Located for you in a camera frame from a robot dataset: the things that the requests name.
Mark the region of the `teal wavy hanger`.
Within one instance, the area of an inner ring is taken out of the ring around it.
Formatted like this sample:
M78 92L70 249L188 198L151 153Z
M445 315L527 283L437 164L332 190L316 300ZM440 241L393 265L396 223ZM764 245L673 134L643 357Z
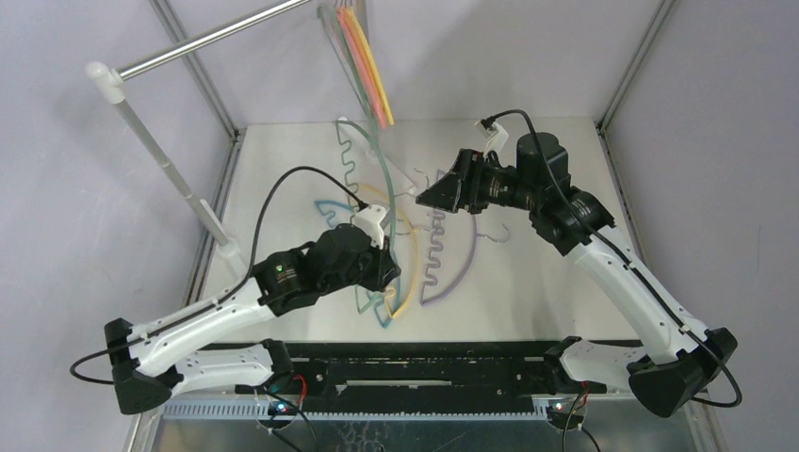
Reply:
M359 124L353 121L349 121L346 117L340 117L334 121L334 126L336 130L336 138L338 144L342 147L342 151L340 154L341 164L345 169L344 172L344 185L352 192L357 194L358 190L360 189L360 185L355 182L350 182L350 175L357 169L356 162L352 159L347 157L347 152L351 151L353 148L354 139L348 138L344 139L342 137L342 126L349 126L355 132L357 132L362 138L364 138L367 142L367 149L369 151L374 151L376 155L376 159L380 164L380 167L383 172L384 183L387 189L387 193L384 194L382 191L378 190L378 195L383 195L386 199L388 207L392 211L393 214L396 213L396 196L393 186L393 181L390 176L387 163L383 157L383 152L377 144L372 142L372 137L369 133L361 127ZM397 278L393 285L390 285L387 290L382 295L377 295L376 293L367 293L368 303L365 307L362 307L359 304L359 294L355 292L355 301L356 301L356 308L359 314L363 314L368 307L372 307L375 315L377 316L378 322L381 326L386 329L392 320L399 315L399 308L401 307L402 303L398 304L396 307L392 307L391 302L389 301L390 298L397 300L401 293L401 279Z

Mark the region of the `yellow wavy hanger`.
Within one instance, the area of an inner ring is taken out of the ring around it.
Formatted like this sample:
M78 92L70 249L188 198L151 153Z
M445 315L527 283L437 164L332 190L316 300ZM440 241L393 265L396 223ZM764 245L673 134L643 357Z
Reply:
M410 307L411 300L416 294L416 289L419 286L418 271L420 269L419 245L416 227L412 224L411 220L406 212L402 209L400 204L396 205L396 213L399 218L397 219L395 237L399 238L402 235L408 240L406 245L399 246L399 249L401 251L405 251L407 254L406 258L404 260L400 260L400 262L402 264L409 264L410 267L405 268L402 271L402 275L399 277L401 279L401 293L399 298L397 300L394 300L393 298L389 299L392 307L396 307L398 304L402 303L401 307L399 308L399 315L396 316L392 322L402 316Z

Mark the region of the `yellow smooth hanger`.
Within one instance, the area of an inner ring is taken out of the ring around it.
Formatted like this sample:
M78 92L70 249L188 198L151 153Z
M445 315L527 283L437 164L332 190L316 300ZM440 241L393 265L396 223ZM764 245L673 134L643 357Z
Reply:
M345 26L350 36L354 39L357 52L356 64L362 73L362 78L367 82L367 94L370 96L373 110L377 116L380 126L385 129L388 125L393 125L394 116L388 102L383 81L380 77L372 51L367 42L365 32L357 20L353 8L343 8Z

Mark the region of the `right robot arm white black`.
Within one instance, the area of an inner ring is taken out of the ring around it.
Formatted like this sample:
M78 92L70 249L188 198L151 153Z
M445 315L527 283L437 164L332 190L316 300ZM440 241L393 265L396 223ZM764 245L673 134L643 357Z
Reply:
M572 185L567 151L554 135L525 134L515 163L506 167L494 152L462 149L416 202L472 215L492 205L525 211L533 230L585 272L637 333L637 347L563 339L545 356L553 390L598 383L633 393L648 411L667 418L727 372L737 339L726 328L709 328L657 280L603 204Z

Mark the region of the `purple wavy hanger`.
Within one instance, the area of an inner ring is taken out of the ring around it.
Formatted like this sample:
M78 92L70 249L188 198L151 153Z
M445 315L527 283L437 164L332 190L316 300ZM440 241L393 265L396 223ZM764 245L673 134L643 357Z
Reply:
M423 270L424 278L421 284L419 300L419 304L423 307L433 305L447 298L463 282L468 270L473 265L478 242L477 221L472 218L469 226L470 235L467 242L468 253L465 263L448 284L444 285L436 293L430 294L432 289L437 289L440 285L438 271L442 268L441 256L445 250L441 238L446 234L446 228L444 227L446 213L443 210L431 207L429 217L431 218L430 239L426 252L426 262Z

